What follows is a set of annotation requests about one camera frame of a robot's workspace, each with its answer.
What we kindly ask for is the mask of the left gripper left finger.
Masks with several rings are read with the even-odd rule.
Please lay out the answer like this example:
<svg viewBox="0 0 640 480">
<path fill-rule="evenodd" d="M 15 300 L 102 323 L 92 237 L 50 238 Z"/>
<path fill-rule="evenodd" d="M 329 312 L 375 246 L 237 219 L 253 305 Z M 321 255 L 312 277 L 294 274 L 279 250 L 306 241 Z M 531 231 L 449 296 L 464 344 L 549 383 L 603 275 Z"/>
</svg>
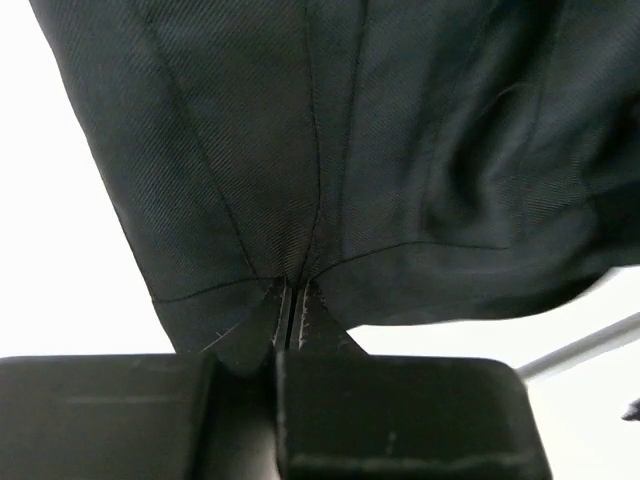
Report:
<svg viewBox="0 0 640 480">
<path fill-rule="evenodd" d="M 1 363 L 5 479 L 275 479 L 274 284 L 200 353 Z"/>
</svg>

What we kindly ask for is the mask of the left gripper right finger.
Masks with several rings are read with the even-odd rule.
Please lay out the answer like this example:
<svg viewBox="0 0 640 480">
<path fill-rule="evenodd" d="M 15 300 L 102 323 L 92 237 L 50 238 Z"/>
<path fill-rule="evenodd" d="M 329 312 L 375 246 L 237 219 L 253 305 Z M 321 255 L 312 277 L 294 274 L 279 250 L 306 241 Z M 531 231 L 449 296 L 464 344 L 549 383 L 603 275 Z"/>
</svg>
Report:
<svg viewBox="0 0 640 480">
<path fill-rule="evenodd" d="M 365 352 L 308 284 L 276 361 L 285 479 L 548 479 L 527 389 L 484 358 Z"/>
</svg>

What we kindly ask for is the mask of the black pleated skirt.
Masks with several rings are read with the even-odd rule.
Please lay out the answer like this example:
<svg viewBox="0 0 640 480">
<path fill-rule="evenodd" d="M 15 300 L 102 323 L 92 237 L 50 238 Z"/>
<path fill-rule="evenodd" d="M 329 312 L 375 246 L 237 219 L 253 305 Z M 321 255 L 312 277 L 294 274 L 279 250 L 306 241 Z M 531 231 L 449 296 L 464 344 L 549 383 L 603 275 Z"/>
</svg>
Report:
<svg viewBox="0 0 640 480">
<path fill-rule="evenodd" d="M 639 261 L 635 1 L 36 1 L 179 352 L 279 281 L 346 328 L 507 319 Z"/>
</svg>

